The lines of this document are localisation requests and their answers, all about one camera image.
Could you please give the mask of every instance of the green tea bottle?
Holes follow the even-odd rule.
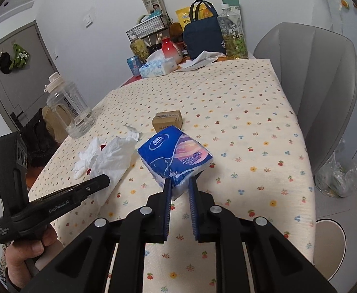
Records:
[[[222,13],[218,15],[218,23],[225,40],[226,56],[230,59],[248,58],[241,17],[233,12],[227,3],[222,4]]]

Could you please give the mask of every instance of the light switch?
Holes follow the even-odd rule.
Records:
[[[86,17],[84,17],[85,27],[88,28],[92,24],[93,24],[92,18],[90,17],[90,15],[86,15]]]

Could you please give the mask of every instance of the table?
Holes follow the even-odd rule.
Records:
[[[307,259],[315,238],[314,182],[302,133],[268,59],[215,62],[195,72],[147,78],[111,91],[96,107],[95,126],[67,138],[33,185],[36,199],[87,179],[73,179],[78,152],[99,136],[142,132],[137,148],[155,134],[160,111],[180,110],[182,131],[202,143],[214,161],[198,179],[200,190],[236,216],[268,218]],[[92,199],[53,222],[64,245],[97,217],[116,220],[161,189],[134,153],[105,205]],[[195,242],[188,195],[171,204],[169,238],[147,244],[144,292],[215,292],[213,244]]]

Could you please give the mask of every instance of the chair backrest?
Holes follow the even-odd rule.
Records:
[[[346,37],[280,23],[254,51],[269,58],[305,138],[315,174],[340,141],[357,98],[357,58]]]

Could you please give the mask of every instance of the plastic water bottle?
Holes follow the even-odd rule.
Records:
[[[73,139],[82,137],[96,123],[96,116],[88,107],[76,85],[65,81],[58,72],[48,80],[44,92],[48,92],[47,105],[56,114],[66,132]]]
[[[226,56],[232,59],[248,58],[240,14],[233,12],[225,3],[217,19],[225,40]]]

